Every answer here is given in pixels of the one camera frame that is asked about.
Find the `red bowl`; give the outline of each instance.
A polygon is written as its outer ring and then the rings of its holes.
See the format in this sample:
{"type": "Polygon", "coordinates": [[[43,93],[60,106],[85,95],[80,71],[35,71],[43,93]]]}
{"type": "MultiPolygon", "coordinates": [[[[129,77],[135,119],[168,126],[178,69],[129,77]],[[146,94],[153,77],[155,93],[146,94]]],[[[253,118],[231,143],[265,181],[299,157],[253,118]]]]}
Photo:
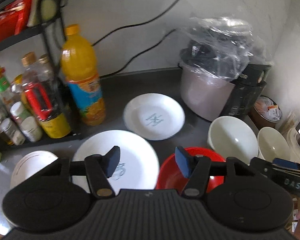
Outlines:
{"type": "MultiPolygon", "coordinates": [[[[226,160],[216,152],[201,148],[189,147],[185,150],[192,156],[201,154],[209,157],[213,162],[225,162],[226,160]]],[[[175,188],[180,193],[189,180],[184,178],[175,161],[174,154],[170,155],[160,167],[156,189],[175,188]]],[[[209,179],[207,192],[221,185],[224,181],[223,176],[214,176],[209,179]]]]}

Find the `green bottle label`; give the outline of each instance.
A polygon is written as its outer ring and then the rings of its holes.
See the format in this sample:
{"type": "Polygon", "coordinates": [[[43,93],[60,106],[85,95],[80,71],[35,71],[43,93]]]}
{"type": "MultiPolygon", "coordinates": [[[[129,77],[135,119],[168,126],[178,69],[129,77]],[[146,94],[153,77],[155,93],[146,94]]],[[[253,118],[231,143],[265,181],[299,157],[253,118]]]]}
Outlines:
{"type": "Polygon", "coordinates": [[[0,78],[0,92],[4,92],[10,87],[10,83],[6,77],[0,78]]]}

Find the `ribbed black surface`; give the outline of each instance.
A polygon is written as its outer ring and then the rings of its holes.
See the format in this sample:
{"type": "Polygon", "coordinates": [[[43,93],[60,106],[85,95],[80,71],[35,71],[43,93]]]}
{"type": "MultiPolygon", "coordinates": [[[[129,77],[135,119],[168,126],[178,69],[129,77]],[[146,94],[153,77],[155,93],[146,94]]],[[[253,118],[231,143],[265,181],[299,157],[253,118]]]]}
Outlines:
{"type": "Polygon", "coordinates": [[[122,190],[97,202],[78,224],[51,234],[12,230],[5,240],[289,240],[285,229],[247,234],[215,222],[199,201],[181,198],[175,190],[122,190]]]}

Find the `black metal shelf rack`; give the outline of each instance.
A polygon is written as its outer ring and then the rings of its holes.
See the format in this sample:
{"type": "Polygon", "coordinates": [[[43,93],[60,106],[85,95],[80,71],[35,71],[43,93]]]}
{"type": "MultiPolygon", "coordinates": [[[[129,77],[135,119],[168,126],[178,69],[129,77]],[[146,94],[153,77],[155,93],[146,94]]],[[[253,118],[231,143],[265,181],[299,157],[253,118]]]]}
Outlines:
{"type": "MultiPolygon", "coordinates": [[[[10,4],[13,1],[15,1],[15,0],[0,0],[0,9],[3,8],[4,6],[10,4]]],[[[71,126],[72,132],[69,135],[67,135],[63,138],[60,138],[60,139],[51,139],[48,136],[44,136],[44,138],[42,140],[40,140],[39,142],[36,142],[36,143],[25,142],[24,144],[19,145],[19,146],[8,146],[5,143],[3,143],[0,139],[0,151],[82,139],[81,133],[78,130],[78,127],[79,127],[78,111],[75,107],[75,103],[74,103],[72,97],[70,96],[70,92],[67,93],[68,96],[66,97],[66,100],[70,106],[70,109],[72,110],[71,112],[69,112],[68,107],[66,109],[66,106],[64,106],[64,100],[62,100],[62,99],[64,99],[65,97],[64,97],[64,95],[61,95],[59,88],[57,86],[56,79],[58,76],[58,72],[60,70],[60,64],[59,63],[56,64],[56,62],[54,62],[54,60],[53,60],[51,49],[50,49],[50,44],[48,42],[47,33],[46,33],[46,28],[51,24],[56,24],[56,21],[59,20],[61,28],[62,28],[62,32],[63,32],[64,41],[66,40],[66,35],[65,35],[65,30],[64,30],[64,22],[63,22],[63,17],[62,17],[62,12],[61,12],[61,0],[55,0],[57,3],[56,15],[52,19],[48,20],[47,22],[44,22],[41,17],[41,2],[42,1],[43,0],[39,0],[38,6],[37,6],[37,16],[39,19],[39,24],[23,30],[18,35],[10,36],[10,37],[6,38],[5,40],[1,41],[0,42],[0,51],[4,50],[14,44],[17,44],[18,42],[21,42],[23,40],[31,38],[33,36],[36,36],[39,34],[42,35],[50,62],[51,62],[51,64],[53,64],[55,66],[55,81],[56,82],[55,82],[55,86],[54,86],[54,92],[55,92],[58,104],[71,126]]]]}

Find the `power cord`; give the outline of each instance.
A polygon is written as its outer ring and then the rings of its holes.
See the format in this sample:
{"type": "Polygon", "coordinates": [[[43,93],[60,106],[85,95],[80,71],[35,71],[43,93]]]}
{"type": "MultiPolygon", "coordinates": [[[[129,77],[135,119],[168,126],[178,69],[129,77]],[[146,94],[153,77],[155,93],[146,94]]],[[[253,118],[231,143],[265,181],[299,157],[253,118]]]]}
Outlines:
{"type": "Polygon", "coordinates": [[[131,25],[122,26],[122,27],[114,29],[113,31],[110,31],[108,34],[106,34],[105,36],[103,36],[101,39],[99,39],[95,43],[93,43],[92,46],[97,45],[100,41],[102,41],[103,39],[105,39],[106,37],[108,37],[109,35],[111,35],[112,33],[115,33],[116,31],[119,31],[119,30],[122,30],[122,29],[126,29],[126,28],[130,28],[130,27],[142,26],[142,25],[148,24],[150,22],[153,22],[153,21],[159,19],[161,16],[163,16],[168,11],[170,11],[179,1],[180,0],[175,0],[167,9],[165,9],[162,13],[160,13],[158,16],[152,18],[151,20],[148,20],[148,21],[142,22],[142,23],[138,23],[138,24],[131,24],[131,25]]]}
{"type": "Polygon", "coordinates": [[[148,48],[148,49],[146,49],[146,50],[144,50],[144,51],[142,51],[142,52],[140,52],[140,53],[138,53],[138,54],[136,54],[135,56],[133,56],[122,68],[120,68],[119,70],[117,70],[117,71],[115,71],[115,72],[113,72],[113,73],[110,73],[110,74],[107,74],[107,75],[103,75],[103,76],[100,76],[100,78],[106,78],[106,77],[110,77],[110,76],[113,76],[113,75],[115,75],[115,74],[117,74],[117,73],[119,73],[119,72],[121,72],[122,70],[124,70],[135,58],[137,58],[137,57],[139,57],[140,55],[142,55],[142,54],[144,54],[144,53],[146,53],[146,52],[148,52],[149,50],[151,50],[151,49],[154,49],[155,47],[157,47],[157,46],[159,46],[164,40],[165,40],[165,38],[167,38],[171,33],[173,33],[173,32],[175,32],[177,29],[172,29],[171,31],[169,31],[168,33],[166,33],[162,38],[161,38],[161,40],[157,43],[157,44],[155,44],[155,45],[153,45],[152,47],[150,47],[150,48],[148,48]]]}

